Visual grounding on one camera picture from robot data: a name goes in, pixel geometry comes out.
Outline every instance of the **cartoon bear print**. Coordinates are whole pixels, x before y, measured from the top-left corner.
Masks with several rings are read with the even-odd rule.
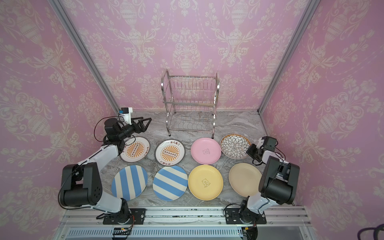
[[[204,187],[208,187],[211,184],[206,178],[202,180],[202,183],[204,184]]]

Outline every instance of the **blue striped plate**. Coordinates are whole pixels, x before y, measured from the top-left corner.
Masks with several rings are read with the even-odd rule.
[[[148,174],[139,165],[127,166],[120,170],[112,181],[112,194],[129,201],[140,195],[148,182]]]
[[[153,179],[155,194],[164,201],[173,201],[181,197],[188,186],[186,172],[178,166],[163,167]]]

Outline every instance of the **marble surface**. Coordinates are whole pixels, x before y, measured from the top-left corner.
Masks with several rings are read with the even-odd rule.
[[[229,203],[240,204],[244,197],[237,194],[229,183],[229,171],[237,163],[246,162],[252,164],[252,158],[246,157],[245,159],[235,160],[221,154],[220,159],[212,164],[217,168],[223,176],[224,186],[220,195],[210,201],[202,201],[197,199],[187,188],[186,192],[180,198],[174,201],[163,201],[159,199],[153,191],[152,183],[155,174],[163,168],[155,159],[155,149],[162,141],[166,139],[176,139],[183,143],[185,146],[185,157],[177,165],[182,167],[186,173],[192,171],[193,168],[200,165],[197,163],[190,154],[190,148],[192,143],[201,137],[211,137],[211,134],[203,132],[182,132],[171,131],[171,136],[168,136],[165,119],[165,112],[135,112],[132,117],[144,117],[152,118],[148,130],[146,132],[136,134],[136,136],[142,136],[148,139],[151,144],[148,155],[145,159],[129,164],[124,162],[120,156],[113,159],[106,165],[101,171],[101,180],[103,183],[103,190],[109,194],[111,193],[111,184],[114,176],[124,167],[128,165],[139,165],[143,167],[148,173],[148,183],[144,191],[140,196],[128,201],[129,206],[223,206]],[[220,142],[221,138],[229,133],[238,133],[246,136],[251,143],[257,143],[260,137],[265,136],[265,131],[262,127],[260,116],[255,111],[241,111],[241,112],[229,112],[222,111],[217,113],[217,121],[215,128],[215,140]],[[260,172],[264,170],[264,164],[257,166]]]

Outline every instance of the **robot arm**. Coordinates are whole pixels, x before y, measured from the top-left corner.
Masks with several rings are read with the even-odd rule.
[[[106,120],[104,129],[107,134],[104,137],[103,146],[87,159],[63,168],[62,187],[59,191],[59,203],[62,206],[90,207],[127,216],[126,212],[129,209],[126,201],[103,191],[99,172],[122,153],[126,138],[133,133],[145,132],[152,121],[151,118],[143,117],[131,120],[138,121],[124,125],[116,118]]]
[[[276,153],[276,143],[275,138],[265,136],[247,150],[249,156],[266,166],[258,186],[259,193],[248,196],[241,203],[243,222],[257,221],[270,206],[291,204],[295,199],[300,167]]]

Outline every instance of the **black cord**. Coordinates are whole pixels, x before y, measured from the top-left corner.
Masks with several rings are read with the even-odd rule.
[[[285,157],[285,154],[280,150],[280,149],[278,149],[277,147],[275,147],[277,150],[279,150],[279,152],[281,152],[282,154],[283,154],[283,156],[284,156],[284,159],[286,159],[286,157]]]
[[[379,232],[384,231],[384,224],[380,224],[377,227],[366,227],[358,231],[358,240],[361,240],[361,234],[365,231],[373,230],[373,239],[379,240]]]
[[[100,140],[98,140],[98,139],[96,138],[96,133],[95,133],[95,132],[96,132],[96,127],[97,127],[97,125],[99,124],[99,122],[101,122],[101,120],[106,119],[106,118],[122,118],[122,116],[110,116],[110,117],[105,117],[105,118],[100,119],[100,120],[96,123],[95,128],[93,129],[93,136],[95,137],[96,141],[98,141],[98,142],[103,142],[103,141],[100,141]]]
[[[384,224],[381,224],[376,227],[376,229],[373,231],[373,239],[379,240],[379,232],[384,231]]]
[[[262,164],[264,163],[264,162],[262,161],[262,162],[259,163],[259,164],[255,164],[255,163],[254,163],[255,160],[256,160],[256,159],[253,159],[253,160],[252,160],[252,164],[255,165],[255,166],[260,166],[260,165],[262,165]]]
[[[259,235],[257,227],[247,230],[247,240],[256,240]]]
[[[84,163],[86,163],[87,161],[84,161],[82,164],[79,164],[72,172],[71,174],[67,177],[67,179],[63,182],[63,184],[61,185],[60,187],[60,190],[59,190],[59,193],[57,193],[57,202],[59,203],[59,206],[62,208],[62,209],[66,209],[66,210],[73,210],[73,209],[85,209],[85,208],[88,208],[88,207],[76,207],[76,208],[72,208],[72,209],[68,209],[68,208],[65,208],[61,205],[60,203],[60,192],[61,192],[61,189],[63,188],[64,184],[67,182],[67,180],[69,179],[69,177],[73,176],[73,174],[76,172],[76,170],[81,166],[83,165]]]
[[[129,137],[131,138],[132,136],[133,136],[133,135],[130,135]],[[135,136],[133,136],[133,137],[135,138],[135,140],[134,140],[132,143],[136,142],[136,137],[135,137]],[[127,141],[128,141],[128,140],[127,140]],[[132,143],[130,143],[130,144],[128,144],[128,145],[125,144],[125,143],[124,143],[124,144],[125,144],[125,146],[129,146],[129,145],[131,145]]]
[[[247,240],[249,240],[249,235],[246,233],[246,232],[243,232],[243,236],[247,236]]]
[[[223,215],[224,215],[224,217],[225,217],[225,210],[227,209],[227,207],[229,207],[229,206],[231,206],[231,205],[239,205],[239,206],[240,206],[240,204],[228,204],[227,206],[225,206],[225,208],[223,209]]]

